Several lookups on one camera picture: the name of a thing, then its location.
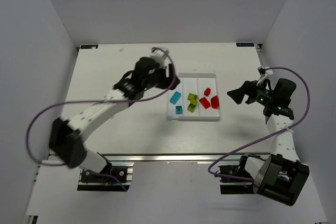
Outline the blue long lego brick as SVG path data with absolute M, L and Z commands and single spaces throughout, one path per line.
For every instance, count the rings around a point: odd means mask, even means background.
M 182 94 L 180 92 L 175 91 L 173 95 L 170 97 L 169 102 L 172 104 L 176 104 L 177 101 L 180 99 L 181 95 Z

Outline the large red lego brick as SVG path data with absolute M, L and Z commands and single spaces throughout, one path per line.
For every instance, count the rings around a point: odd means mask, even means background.
M 213 109 L 218 109 L 219 108 L 219 98 L 217 95 L 213 96 L 211 98 L 211 106 Z
M 211 107 L 210 102 L 206 97 L 202 97 L 199 99 L 200 104 L 204 107 L 204 109 L 208 109 Z

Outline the small red lego brick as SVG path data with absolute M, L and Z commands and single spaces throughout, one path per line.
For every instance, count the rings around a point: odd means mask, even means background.
M 204 91 L 204 95 L 205 96 L 209 96 L 211 93 L 211 89 L 210 88 L 206 88 L 205 91 Z

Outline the small blue lego brick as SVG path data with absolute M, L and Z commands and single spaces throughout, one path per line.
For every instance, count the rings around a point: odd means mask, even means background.
M 175 113 L 176 114 L 183 114 L 183 107 L 178 105 L 175 107 Z

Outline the green lego brick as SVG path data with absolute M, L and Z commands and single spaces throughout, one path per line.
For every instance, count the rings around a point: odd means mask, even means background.
M 187 107 L 187 110 L 190 111 L 190 112 L 194 112 L 196 107 L 197 107 L 197 104 L 198 102 L 197 101 L 190 101 L 188 107 Z
M 187 100 L 191 101 L 191 100 L 198 100 L 198 95 L 197 94 L 193 94 L 193 93 L 189 93 L 187 96 Z

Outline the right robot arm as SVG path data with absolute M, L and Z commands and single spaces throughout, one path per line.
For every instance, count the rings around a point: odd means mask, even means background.
M 296 153 L 290 129 L 294 114 L 289 104 L 295 89 L 293 81 L 280 78 L 274 89 L 265 79 L 262 83 L 245 81 L 238 89 L 227 92 L 237 104 L 247 96 L 246 104 L 263 105 L 268 131 L 277 135 L 272 137 L 268 158 L 245 154 L 238 165 L 220 166 L 220 173 L 229 175 L 221 179 L 222 194 L 258 194 L 287 206 L 295 204 L 310 173 Z

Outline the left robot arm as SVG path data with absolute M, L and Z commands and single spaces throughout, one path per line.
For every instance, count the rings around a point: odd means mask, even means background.
M 95 173 L 108 173 L 111 164 L 100 154 L 86 149 L 84 142 L 107 120 L 143 99 L 145 91 L 151 88 L 173 90 L 179 84 L 172 63 L 165 66 L 160 57 L 142 57 L 101 102 L 93 102 L 71 118 L 55 119 L 49 147 L 69 168 L 80 167 Z

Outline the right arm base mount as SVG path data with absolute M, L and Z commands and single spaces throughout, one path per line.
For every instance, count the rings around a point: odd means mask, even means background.
M 268 159 L 258 155 L 245 154 L 241 156 L 238 165 L 222 165 L 215 173 L 220 178 L 222 195 L 259 194 L 265 197 L 271 191 L 262 182 L 260 169 Z

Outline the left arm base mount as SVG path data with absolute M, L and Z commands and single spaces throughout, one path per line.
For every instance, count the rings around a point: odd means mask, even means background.
M 110 169 L 110 176 L 97 176 L 87 170 L 82 170 L 77 191 L 126 192 L 131 185 L 132 174 L 131 165 L 113 165 Z

